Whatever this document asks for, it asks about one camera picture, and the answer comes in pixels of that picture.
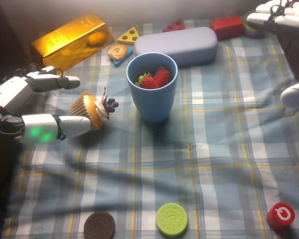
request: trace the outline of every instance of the yellow triangle block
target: yellow triangle block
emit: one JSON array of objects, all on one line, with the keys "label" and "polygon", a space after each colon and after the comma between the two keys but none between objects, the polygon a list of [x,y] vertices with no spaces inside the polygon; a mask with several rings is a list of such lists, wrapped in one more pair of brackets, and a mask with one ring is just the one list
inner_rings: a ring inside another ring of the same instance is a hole
[{"label": "yellow triangle block", "polygon": [[118,43],[126,45],[134,45],[136,39],[138,39],[139,33],[136,31],[136,28],[133,26],[130,30],[125,32],[122,36],[118,38]]}]

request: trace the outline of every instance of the cup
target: cup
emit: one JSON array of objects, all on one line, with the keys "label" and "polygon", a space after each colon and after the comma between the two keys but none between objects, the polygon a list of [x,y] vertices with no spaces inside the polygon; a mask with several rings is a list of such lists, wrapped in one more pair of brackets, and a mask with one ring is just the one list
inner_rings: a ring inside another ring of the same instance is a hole
[{"label": "cup", "polygon": [[[143,89],[135,85],[146,72],[155,73],[159,67],[170,71],[171,82],[158,89]],[[126,68],[126,77],[136,108],[148,123],[165,121],[174,103],[178,68],[169,56],[149,52],[135,57]]]}]

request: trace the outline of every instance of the gold box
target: gold box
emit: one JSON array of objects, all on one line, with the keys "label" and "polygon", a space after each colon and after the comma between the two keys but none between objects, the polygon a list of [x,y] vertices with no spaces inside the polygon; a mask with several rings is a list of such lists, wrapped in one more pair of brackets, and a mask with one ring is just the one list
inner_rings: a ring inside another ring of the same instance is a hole
[{"label": "gold box", "polygon": [[106,24],[86,14],[32,42],[31,58],[65,71],[113,42]]}]

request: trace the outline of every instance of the blue plaid fabric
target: blue plaid fabric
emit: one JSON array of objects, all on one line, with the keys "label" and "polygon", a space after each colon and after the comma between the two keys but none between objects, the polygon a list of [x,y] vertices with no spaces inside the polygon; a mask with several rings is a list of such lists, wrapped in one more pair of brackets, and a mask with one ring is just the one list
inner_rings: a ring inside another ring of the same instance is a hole
[{"label": "blue plaid fabric", "polygon": [[[130,27],[111,31],[117,38]],[[299,111],[280,101],[295,80],[277,38],[221,41],[213,64],[181,69],[161,134],[133,103],[125,76],[132,58],[115,68],[104,49],[66,71],[79,88],[36,97],[35,112],[68,115],[82,92],[101,95],[106,85],[120,106],[103,132],[24,146],[2,237],[83,239],[88,216],[107,211],[116,239],[160,239],[156,212],[174,202],[188,214],[185,239],[273,239],[267,211],[286,202],[296,213],[290,238],[299,239]]]}]

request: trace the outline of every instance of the red cylinder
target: red cylinder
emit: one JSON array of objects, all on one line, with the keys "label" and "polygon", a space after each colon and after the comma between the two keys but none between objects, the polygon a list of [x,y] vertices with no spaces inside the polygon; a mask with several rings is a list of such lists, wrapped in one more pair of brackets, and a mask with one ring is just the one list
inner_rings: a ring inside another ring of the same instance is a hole
[{"label": "red cylinder", "polygon": [[293,223],[295,212],[287,203],[277,203],[268,211],[266,219],[271,229],[280,231]]}]

